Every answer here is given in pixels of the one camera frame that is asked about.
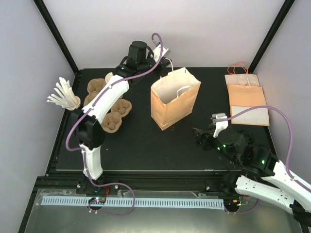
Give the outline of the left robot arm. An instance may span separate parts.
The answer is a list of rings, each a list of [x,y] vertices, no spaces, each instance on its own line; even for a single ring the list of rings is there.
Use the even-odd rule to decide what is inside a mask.
[[[104,181],[99,179],[103,173],[101,165],[101,146],[105,140],[102,123],[113,105],[125,94],[132,82],[152,73],[161,64],[167,53],[162,41],[150,47],[143,41],[133,41],[127,56],[113,70],[112,76],[96,95],[82,109],[73,114],[76,118],[65,146],[68,151],[80,151],[83,159],[83,173],[89,178],[87,188],[94,194],[101,193]]]

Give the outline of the brown cup carrier stack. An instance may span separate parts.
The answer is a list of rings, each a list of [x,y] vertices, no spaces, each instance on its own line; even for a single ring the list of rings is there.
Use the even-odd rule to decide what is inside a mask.
[[[89,81],[87,85],[87,92],[88,95],[84,100],[84,107],[87,106],[105,87],[106,82],[103,78],[92,79]]]

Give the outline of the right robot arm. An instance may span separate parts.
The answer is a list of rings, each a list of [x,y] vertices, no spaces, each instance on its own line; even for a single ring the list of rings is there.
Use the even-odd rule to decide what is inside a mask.
[[[215,149],[237,167],[221,183],[222,192],[251,196],[273,204],[302,225],[311,225],[311,185],[286,169],[284,163],[263,146],[252,145],[252,135],[228,127],[214,136],[214,131],[193,128],[196,145]]]

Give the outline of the small brown cup carrier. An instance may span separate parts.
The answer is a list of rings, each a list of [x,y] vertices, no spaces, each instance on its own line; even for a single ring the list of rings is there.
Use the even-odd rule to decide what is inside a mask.
[[[106,114],[102,122],[102,128],[107,133],[115,133],[119,130],[122,119],[126,117],[132,109],[130,101],[118,99]]]

